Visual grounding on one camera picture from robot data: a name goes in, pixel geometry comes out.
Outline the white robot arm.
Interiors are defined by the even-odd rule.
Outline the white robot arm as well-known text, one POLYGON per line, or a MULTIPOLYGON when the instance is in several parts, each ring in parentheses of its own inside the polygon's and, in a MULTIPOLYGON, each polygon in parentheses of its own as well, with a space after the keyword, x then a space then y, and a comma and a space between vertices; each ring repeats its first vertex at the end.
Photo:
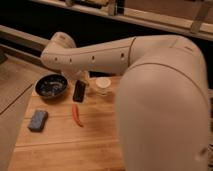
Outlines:
POLYGON ((180 35, 77 47, 57 32, 42 63, 68 76, 118 73, 117 129, 126 171, 208 171, 211 101, 204 55, 180 35))

